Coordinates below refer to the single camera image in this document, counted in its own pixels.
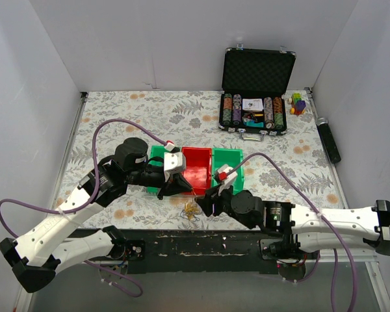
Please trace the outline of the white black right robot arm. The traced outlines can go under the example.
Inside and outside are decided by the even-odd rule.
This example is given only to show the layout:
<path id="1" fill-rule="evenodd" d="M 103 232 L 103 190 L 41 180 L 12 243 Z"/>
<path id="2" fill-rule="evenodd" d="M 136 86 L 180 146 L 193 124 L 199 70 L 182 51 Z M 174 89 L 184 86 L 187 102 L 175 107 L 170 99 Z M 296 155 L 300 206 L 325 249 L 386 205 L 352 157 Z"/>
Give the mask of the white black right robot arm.
<path id="1" fill-rule="evenodd" d="M 289 202 L 265 201 L 243 190 L 210 188 L 196 198 L 206 216 L 222 213 L 248 229 L 259 228 L 276 238 L 264 253 L 276 259 L 298 258 L 324 249 L 371 249 L 390 256 L 390 201 L 378 200 L 372 207 L 320 209 Z"/>

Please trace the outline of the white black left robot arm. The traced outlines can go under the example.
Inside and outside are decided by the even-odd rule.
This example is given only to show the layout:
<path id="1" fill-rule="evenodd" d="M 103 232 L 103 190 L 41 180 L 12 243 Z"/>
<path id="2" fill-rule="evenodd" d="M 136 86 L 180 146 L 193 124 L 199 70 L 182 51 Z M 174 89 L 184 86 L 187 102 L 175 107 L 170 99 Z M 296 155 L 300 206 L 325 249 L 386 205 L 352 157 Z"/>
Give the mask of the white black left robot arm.
<path id="1" fill-rule="evenodd" d="M 95 257 L 137 259 L 143 255 L 144 242 L 127 239 L 115 226 L 80 239 L 67 238 L 125 195 L 129 185 L 156 188 L 160 200 L 191 192 L 192 186 L 183 177 L 185 168 L 183 152 L 171 142 L 167 142 L 163 156 L 149 158 L 145 141 L 127 138 L 37 226 L 17 238 L 3 239 L 0 251 L 28 293 L 43 289 L 62 270 Z"/>

